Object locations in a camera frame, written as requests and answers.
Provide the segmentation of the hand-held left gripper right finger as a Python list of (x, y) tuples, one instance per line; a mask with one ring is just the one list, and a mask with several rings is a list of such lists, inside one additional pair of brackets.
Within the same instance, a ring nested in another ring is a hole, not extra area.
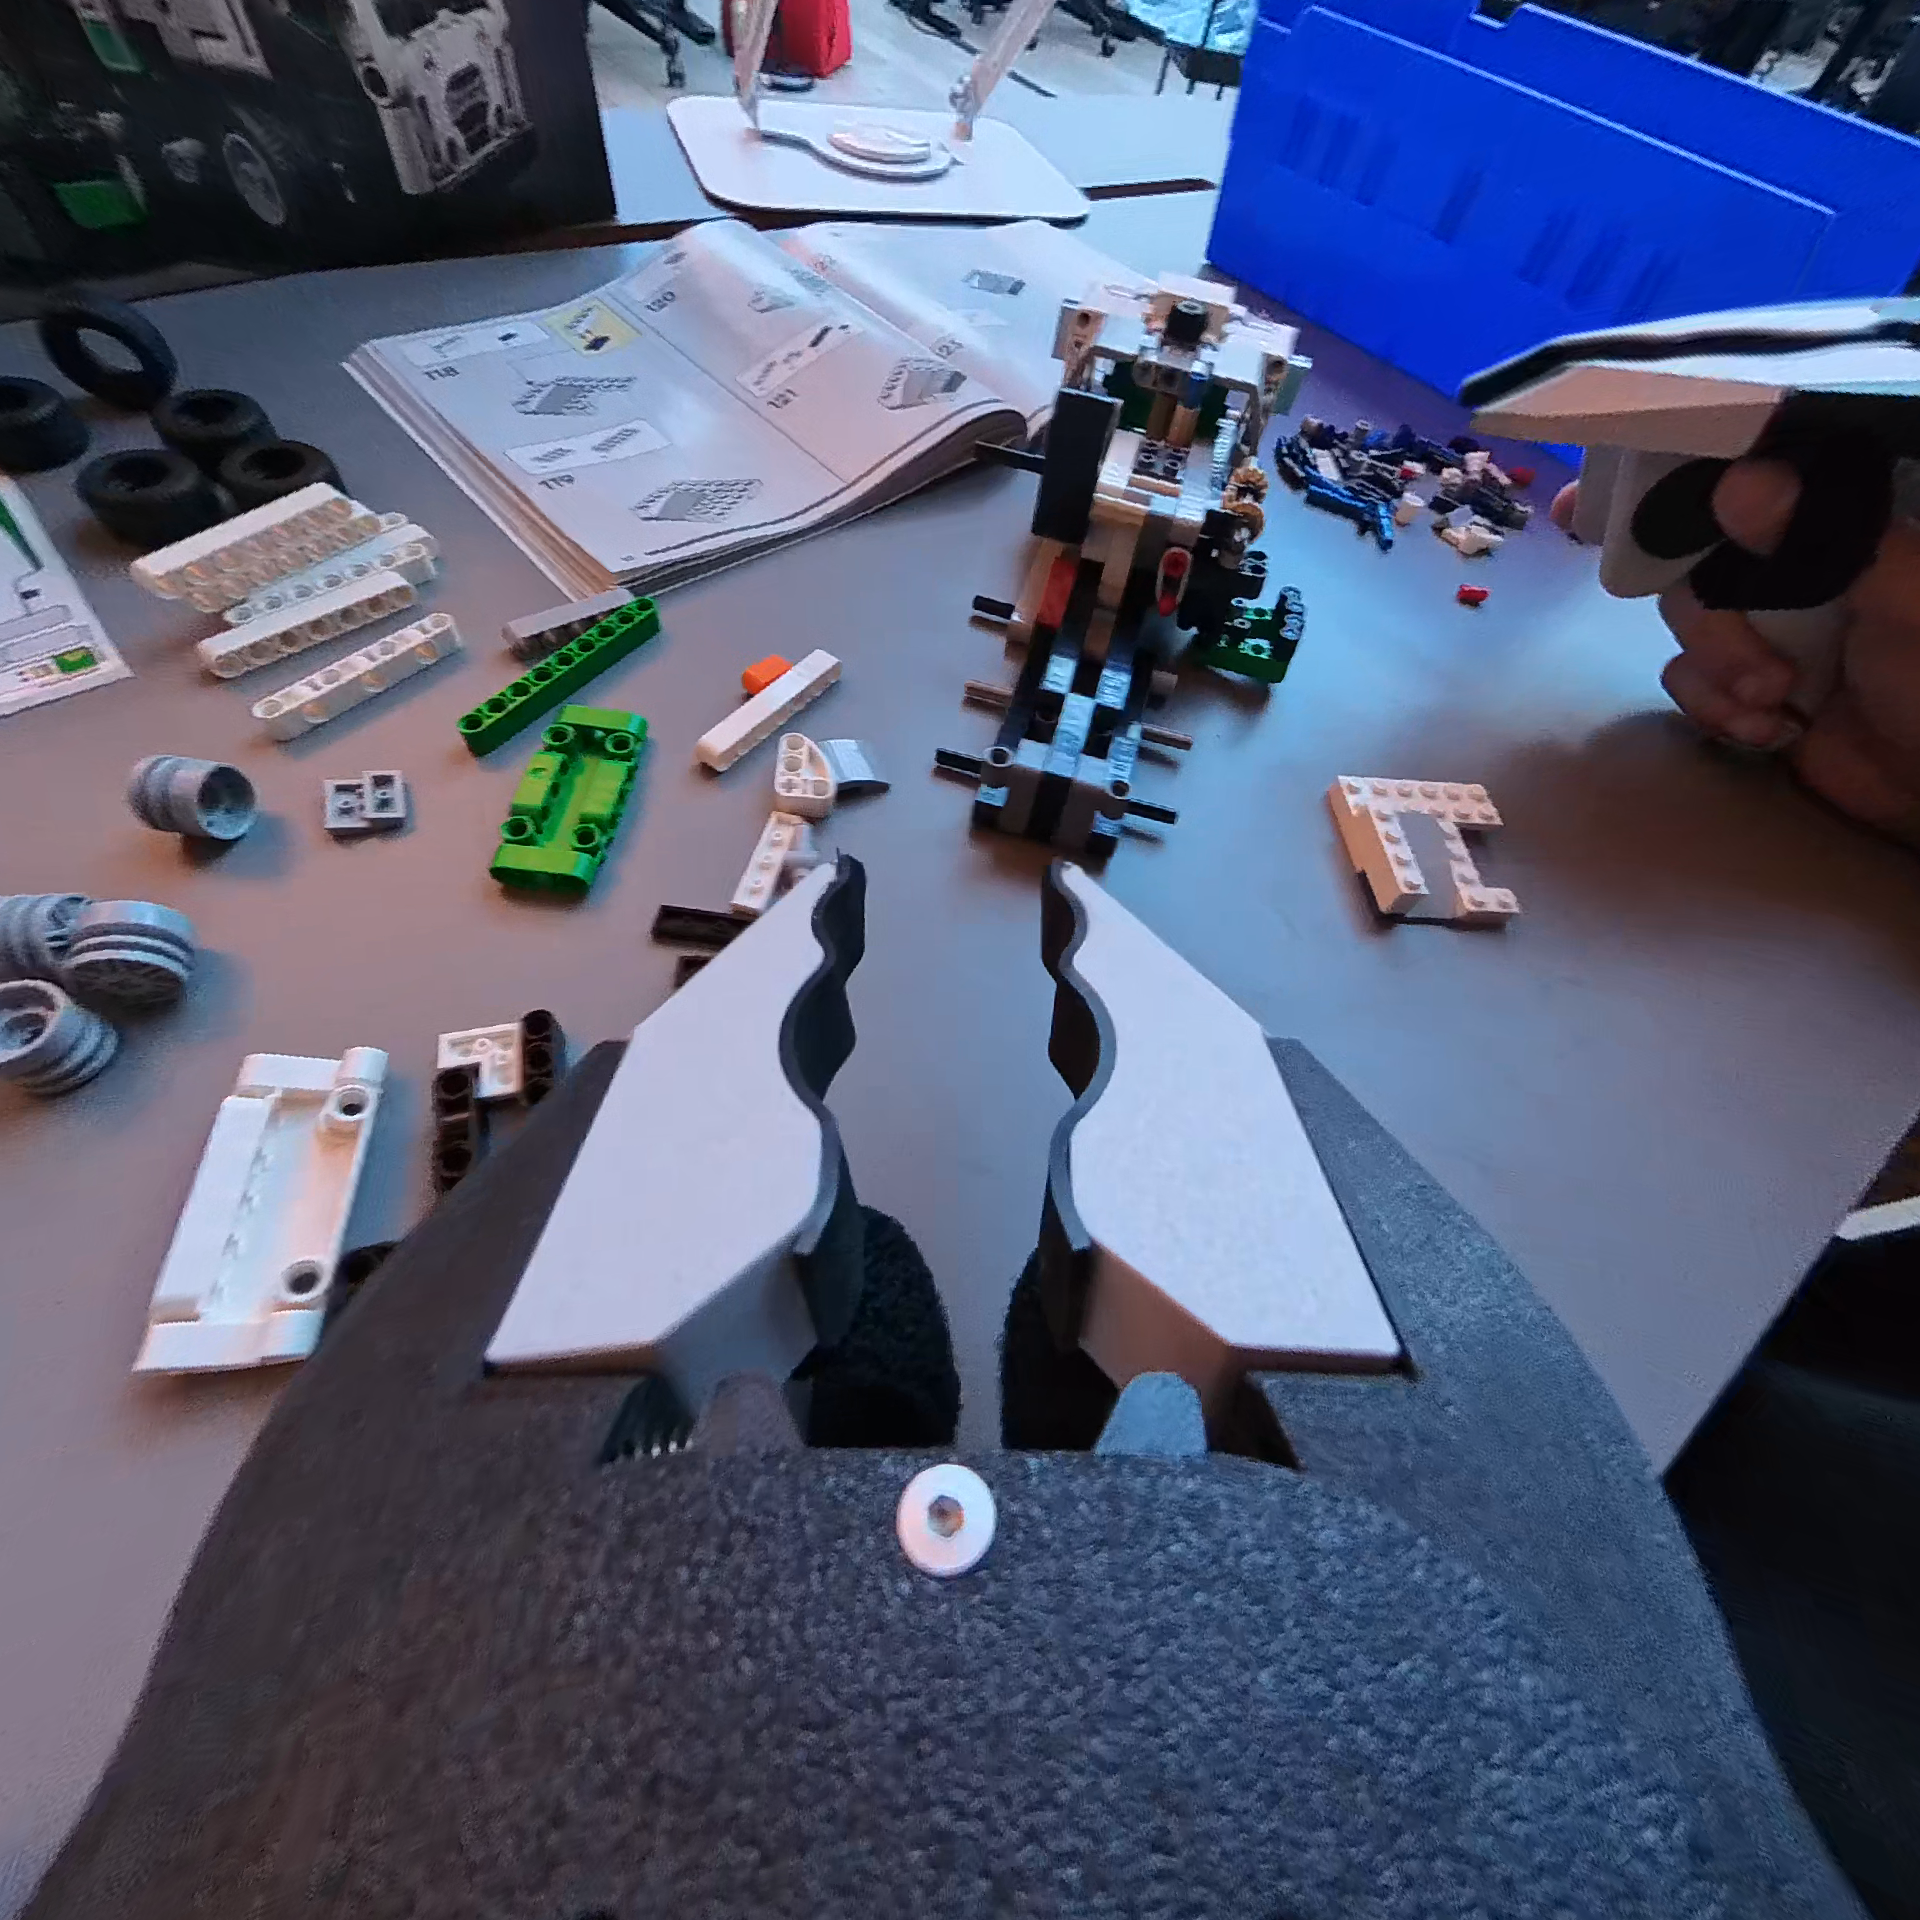
[(1040, 1223), (1051, 1335), (1104, 1379), (1393, 1372), (1397, 1322), (1260, 1021), (1067, 860), (1040, 951), (1071, 1093)]

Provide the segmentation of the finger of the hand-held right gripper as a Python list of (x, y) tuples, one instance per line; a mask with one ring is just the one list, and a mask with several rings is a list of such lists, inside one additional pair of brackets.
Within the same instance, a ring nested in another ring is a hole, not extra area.
[(1918, 447), (1918, 347), (1572, 358), (1474, 410), (1501, 438), (1624, 448), (1760, 448), (1792, 435)]
[(1693, 312), (1672, 322), (1570, 330), (1528, 347), (1461, 388), (1464, 406), (1497, 406), (1544, 374), (1570, 366), (1620, 361), (1662, 366), (1678, 358), (1734, 354), (1804, 354), (1827, 347), (1918, 347), (1918, 297), (1868, 301), (1789, 301)]

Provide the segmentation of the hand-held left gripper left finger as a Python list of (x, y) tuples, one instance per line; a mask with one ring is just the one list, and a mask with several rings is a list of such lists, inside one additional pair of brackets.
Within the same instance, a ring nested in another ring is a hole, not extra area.
[(864, 1207), (825, 1093), (864, 943), (866, 868), (840, 854), (634, 1027), (490, 1372), (780, 1387), (849, 1335)]

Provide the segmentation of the white lego plate assembly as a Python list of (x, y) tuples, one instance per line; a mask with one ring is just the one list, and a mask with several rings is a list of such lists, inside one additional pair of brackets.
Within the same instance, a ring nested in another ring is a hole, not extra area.
[(1477, 866), (1477, 842), (1502, 830), (1477, 781), (1334, 777), (1327, 806), (1379, 917), (1485, 927), (1522, 915)]

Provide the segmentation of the pile of small lego pieces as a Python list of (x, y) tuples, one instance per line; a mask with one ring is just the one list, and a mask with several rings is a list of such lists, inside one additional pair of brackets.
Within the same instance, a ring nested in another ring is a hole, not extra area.
[(1469, 435), (1436, 442), (1406, 424), (1386, 430), (1308, 416), (1275, 435), (1270, 469), (1311, 510), (1350, 519), (1381, 551), (1405, 527), (1426, 527), (1464, 560), (1477, 560), (1533, 522), (1533, 471), (1501, 464)]

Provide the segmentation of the black white lego corner piece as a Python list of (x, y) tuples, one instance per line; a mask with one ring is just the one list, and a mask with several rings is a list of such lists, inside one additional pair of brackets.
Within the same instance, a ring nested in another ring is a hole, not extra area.
[(507, 1025), (446, 1030), (436, 1043), (427, 1180), (448, 1195), (485, 1150), (495, 1109), (534, 1109), (566, 1068), (564, 1027), (552, 1010), (526, 1010)]

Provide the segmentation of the white lego connector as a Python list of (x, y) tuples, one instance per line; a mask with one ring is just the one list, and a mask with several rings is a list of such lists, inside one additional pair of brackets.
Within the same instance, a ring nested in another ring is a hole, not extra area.
[(730, 915), (738, 920), (763, 917), (818, 863), (814, 823), (795, 809), (769, 809), (733, 888)]

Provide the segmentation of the green lego panel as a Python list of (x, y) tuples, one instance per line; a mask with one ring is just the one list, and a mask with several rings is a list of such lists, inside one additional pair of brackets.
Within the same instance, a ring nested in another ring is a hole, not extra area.
[(650, 723), (566, 705), (540, 728), (485, 873), (504, 890), (585, 900), (628, 818)]

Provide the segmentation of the large white lego panel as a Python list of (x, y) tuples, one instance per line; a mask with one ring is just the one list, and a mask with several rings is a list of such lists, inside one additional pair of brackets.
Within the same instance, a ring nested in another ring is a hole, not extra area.
[(384, 1078), (380, 1046), (244, 1059), (154, 1279), (135, 1376), (224, 1376), (317, 1349)]

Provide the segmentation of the black grey lego vehicle chassis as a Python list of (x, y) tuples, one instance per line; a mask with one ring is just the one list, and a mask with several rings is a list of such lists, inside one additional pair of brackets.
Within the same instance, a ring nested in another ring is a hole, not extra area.
[(1104, 863), (1179, 818), (1140, 795), (1145, 753), (1192, 749), (1156, 718), (1179, 670), (1278, 684), (1296, 657), (1306, 598), (1265, 598), (1260, 438), (1308, 358), (1295, 328), (1201, 276), (1066, 297), (1051, 351), (1042, 435), (979, 447), (1036, 476), (1020, 592), (972, 602), (1018, 675), (970, 684), (995, 738), (936, 753), (936, 770), (972, 786), (972, 833)]

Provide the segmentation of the green lego beam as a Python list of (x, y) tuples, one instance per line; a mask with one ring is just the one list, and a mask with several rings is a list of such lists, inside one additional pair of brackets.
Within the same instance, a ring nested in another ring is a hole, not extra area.
[(515, 734), (532, 728), (540, 713), (574, 701), (599, 675), (631, 659), (661, 634), (661, 607), (653, 598), (642, 598), (631, 607), (612, 612), (581, 636), (556, 648), (548, 659), (521, 663), (521, 675), (467, 707), (457, 718), (457, 738), (467, 756), (490, 756)]

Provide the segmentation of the grey lego beam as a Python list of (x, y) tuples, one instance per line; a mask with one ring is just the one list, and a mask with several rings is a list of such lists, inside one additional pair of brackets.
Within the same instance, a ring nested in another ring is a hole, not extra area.
[(502, 626), (502, 642), (512, 659), (539, 663), (548, 659), (566, 642), (581, 636), (591, 626), (609, 618), (618, 607), (631, 607), (639, 598), (631, 591), (606, 591), (585, 602), (566, 602), (560, 607), (545, 607), (534, 614), (521, 614)]

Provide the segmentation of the long white lego beam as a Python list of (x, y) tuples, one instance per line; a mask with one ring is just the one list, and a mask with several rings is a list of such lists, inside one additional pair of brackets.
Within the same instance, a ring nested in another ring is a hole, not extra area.
[(252, 705), (252, 718), (269, 742), (297, 742), (419, 678), (459, 648), (459, 626), (446, 612), (436, 612), (274, 689)]
[(233, 683), (275, 659), (303, 657), (322, 642), (348, 636), (384, 614), (411, 607), (418, 582), (393, 567), (376, 567), (348, 586), (310, 592), (297, 603), (252, 614), (195, 645), (199, 670)]
[(427, 535), (419, 522), (388, 512), (364, 540), (353, 540), (338, 551), (329, 551), (274, 582), (253, 586), (246, 598), (224, 607), (224, 623), (236, 626), (263, 614), (275, 614), (285, 607), (313, 602), (323, 591), (341, 591), (359, 577), (370, 577), (371, 572), (393, 572), (419, 586), (439, 575), (439, 537)]
[(227, 612), (253, 591), (380, 535), (384, 514), (329, 483), (274, 498), (134, 560), (134, 582), (161, 602)]

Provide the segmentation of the grey lego wheel rim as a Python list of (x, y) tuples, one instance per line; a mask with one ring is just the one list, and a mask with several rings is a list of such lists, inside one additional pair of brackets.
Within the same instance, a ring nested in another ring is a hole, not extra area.
[(109, 1010), (182, 1002), (199, 943), (187, 915), (147, 900), (87, 900), (66, 939), (64, 984)]
[(5, 1082), (60, 1099), (118, 1059), (118, 1027), (53, 979), (5, 979)]
[(77, 890), (18, 890), (0, 900), (5, 979), (64, 979), (77, 917), (91, 908)]
[(236, 842), (253, 830), (253, 781), (216, 758), (145, 756), (125, 781), (134, 814), (160, 833), (203, 842)]

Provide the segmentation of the lego instruction booklet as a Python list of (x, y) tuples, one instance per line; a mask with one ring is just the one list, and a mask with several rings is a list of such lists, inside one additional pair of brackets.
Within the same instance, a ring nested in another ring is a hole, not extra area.
[(564, 591), (668, 591), (1024, 447), (1059, 325), (1155, 281), (1042, 221), (705, 221), (585, 296), (348, 373)]

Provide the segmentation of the black rubber lego tyre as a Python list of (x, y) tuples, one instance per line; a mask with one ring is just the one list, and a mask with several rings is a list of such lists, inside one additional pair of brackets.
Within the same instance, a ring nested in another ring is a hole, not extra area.
[(152, 414), (182, 378), (166, 336), (134, 304), (102, 296), (48, 297), (36, 338), (75, 388), (118, 414)]
[(224, 490), (171, 447), (134, 447), (77, 469), (77, 501), (118, 540), (152, 551), (233, 514)]
[(334, 462), (290, 438), (257, 438), (233, 447), (215, 471), (236, 512), (264, 510), (310, 485), (341, 490)]
[(190, 388), (160, 399), (152, 406), (152, 427), (161, 447), (208, 476), (216, 476), (236, 448), (275, 442), (275, 424), (263, 401), (224, 388)]
[(70, 469), (87, 454), (87, 424), (53, 384), (0, 378), (0, 464), (9, 476)]

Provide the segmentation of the lego sticker sheet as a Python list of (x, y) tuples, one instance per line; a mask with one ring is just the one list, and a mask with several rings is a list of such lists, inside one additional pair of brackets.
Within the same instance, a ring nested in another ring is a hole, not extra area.
[(5, 476), (5, 718), (130, 678), (23, 483)]

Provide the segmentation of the dark lego set box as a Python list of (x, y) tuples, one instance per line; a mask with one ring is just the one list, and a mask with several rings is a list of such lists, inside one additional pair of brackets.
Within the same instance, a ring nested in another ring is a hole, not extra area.
[(614, 215), (581, 5), (5, 5), (5, 286)]

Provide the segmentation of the person's right hand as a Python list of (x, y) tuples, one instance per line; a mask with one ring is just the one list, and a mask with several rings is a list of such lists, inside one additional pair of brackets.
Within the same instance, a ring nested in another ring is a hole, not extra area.
[(1808, 795), (1918, 852), (1918, 514), (1887, 522), (1849, 586), (1819, 705), (1795, 695), (1792, 659), (1742, 612), (1672, 586), (1660, 614), (1678, 642), (1662, 689), (1694, 734), (1777, 756)]

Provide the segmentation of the blue plastic bin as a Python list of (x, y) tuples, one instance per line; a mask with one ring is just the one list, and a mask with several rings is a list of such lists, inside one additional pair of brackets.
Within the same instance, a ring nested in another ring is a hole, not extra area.
[(1461, 5), (1443, 53), (1597, 116), (1827, 205), (1803, 292), (1918, 292), (1918, 5), (1868, 104), (1789, 82), (1789, 23), (1833, 5)]
[(1561, 330), (1803, 292), (1827, 205), (1443, 53), (1461, 5), (1266, 5), (1207, 263), (1441, 388)]

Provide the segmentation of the white stand base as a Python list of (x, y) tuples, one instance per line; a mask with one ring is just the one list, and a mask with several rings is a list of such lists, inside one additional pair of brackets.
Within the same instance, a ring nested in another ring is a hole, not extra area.
[(778, 5), (730, 5), (733, 108), (679, 99), (668, 120), (700, 191), (739, 215), (1077, 225), (1086, 194), (983, 104), (1051, 5), (1008, 5), (946, 112), (773, 108), (758, 66)]

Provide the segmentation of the red background object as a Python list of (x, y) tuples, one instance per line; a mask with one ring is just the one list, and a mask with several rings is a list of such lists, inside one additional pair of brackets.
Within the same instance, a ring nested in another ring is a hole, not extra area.
[(850, 61), (850, 5), (720, 5), (723, 44), (746, 54), (753, 26), (766, 13), (758, 72), (818, 82)]

